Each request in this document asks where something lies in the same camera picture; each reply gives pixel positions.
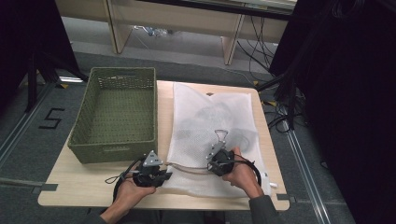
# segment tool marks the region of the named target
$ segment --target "black metal stand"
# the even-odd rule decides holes
[[[88,77],[73,66],[63,62],[57,57],[44,52],[33,53],[28,61],[28,105],[25,112],[29,112],[36,103],[37,98],[37,73],[38,70],[46,82],[57,82],[59,77],[55,67],[62,68],[81,80],[87,82]]]
[[[9,17],[12,18],[11,27],[15,28],[16,33],[15,45],[19,47],[15,64],[27,68],[18,75],[24,77],[26,72],[28,74],[28,105],[25,112],[29,112],[36,103],[36,70],[48,83],[58,81],[55,68],[67,70],[88,81],[88,77],[79,71],[55,1],[9,0],[7,3]]]

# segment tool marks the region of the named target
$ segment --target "black cable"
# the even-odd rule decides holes
[[[138,160],[135,160],[134,162],[132,162],[131,165],[128,166],[128,168],[125,170],[125,172],[122,172],[119,175],[115,175],[115,176],[111,176],[110,178],[106,179],[105,182],[107,184],[112,184],[114,183],[118,178],[121,178],[122,180],[125,179],[126,175],[131,171],[132,167],[134,167],[135,164],[137,164],[138,161],[143,161],[145,159],[145,157],[142,157]]]
[[[250,169],[253,170],[254,174],[257,176],[257,183],[259,184],[259,186],[262,186],[262,175],[260,175],[260,171],[259,169],[257,169],[257,167],[253,164],[253,162],[248,161],[245,159],[245,161],[218,161],[218,163],[232,163],[232,162],[240,162],[240,163],[244,163],[246,164],[248,167],[250,167]]]
[[[264,41],[263,41],[263,35],[262,35],[262,28],[263,28],[263,26],[264,26],[264,20],[262,19],[262,27],[261,27],[261,30],[260,30],[260,34],[257,33],[256,26],[254,25],[254,21],[253,21],[253,17],[252,17],[252,16],[250,16],[250,21],[251,21],[251,24],[252,24],[252,26],[253,26],[254,33],[255,33],[255,35],[256,35],[256,38],[257,38],[257,42],[259,42],[259,43],[260,43],[260,46],[262,47],[262,52],[263,52],[264,60],[265,60],[265,62],[267,63],[267,66],[266,66],[267,69],[265,69],[265,70],[267,70],[267,72],[268,72],[269,74],[271,74],[271,76],[274,77],[274,74],[272,74],[272,73],[269,72],[270,62],[269,62],[269,60],[268,60],[268,58],[267,58],[268,55],[265,53],[264,46],[265,46],[265,48],[266,48],[268,51],[271,52],[271,50],[269,50],[269,49],[266,47],[266,45],[263,44]]]
[[[248,52],[242,47],[241,43],[239,43],[239,40],[237,40],[236,43],[239,45],[239,47],[242,49],[242,51],[245,52],[245,54],[246,54],[247,56],[249,56],[249,57],[250,57],[251,59],[253,59],[256,63],[258,63],[259,65],[261,65],[266,71],[268,71],[268,68],[267,68],[263,63],[261,63],[259,60],[257,60],[253,55],[251,55],[250,53],[248,53]]]

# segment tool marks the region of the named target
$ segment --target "hand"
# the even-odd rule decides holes
[[[154,187],[138,187],[130,175],[122,182],[117,192],[117,198],[101,215],[106,223],[116,223],[137,205],[144,197],[155,192]]]
[[[233,148],[233,153],[235,154],[234,159],[236,161],[243,160],[239,147]],[[233,164],[233,170],[229,174],[224,175],[222,179],[231,182],[232,186],[242,189],[250,199],[260,197],[264,194],[262,188],[257,183],[253,170],[244,163],[235,162]]]

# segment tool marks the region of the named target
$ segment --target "cable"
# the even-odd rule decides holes
[[[227,163],[232,163],[232,162],[239,162],[239,163],[243,163],[246,164],[248,167],[250,167],[250,169],[253,170],[254,174],[257,176],[257,183],[260,185],[260,187],[262,186],[262,176],[260,175],[260,171],[259,169],[257,169],[257,167],[253,164],[253,162],[245,160],[245,161],[218,161],[219,164],[227,164]]]
[[[268,68],[267,68],[264,64],[262,64],[259,60],[257,60],[252,54],[249,54],[249,53],[242,47],[241,43],[239,43],[239,40],[237,40],[236,43],[239,45],[239,47],[241,48],[241,50],[244,51],[245,54],[246,54],[247,56],[250,57],[250,59],[253,59],[256,63],[258,63],[259,65],[261,65],[261,66],[268,72]]]
[[[128,168],[125,170],[125,172],[122,172],[119,175],[115,175],[115,176],[111,176],[110,178],[106,179],[105,182],[107,184],[112,184],[114,183],[118,178],[121,178],[122,180],[125,179],[126,175],[131,171],[132,167],[134,167],[134,165],[137,164],[138,161],[143,161],[145,159],[145,157],[142,157],[138,160],[135,160],[134,162],[132,162],[131,165],[128,166]]]

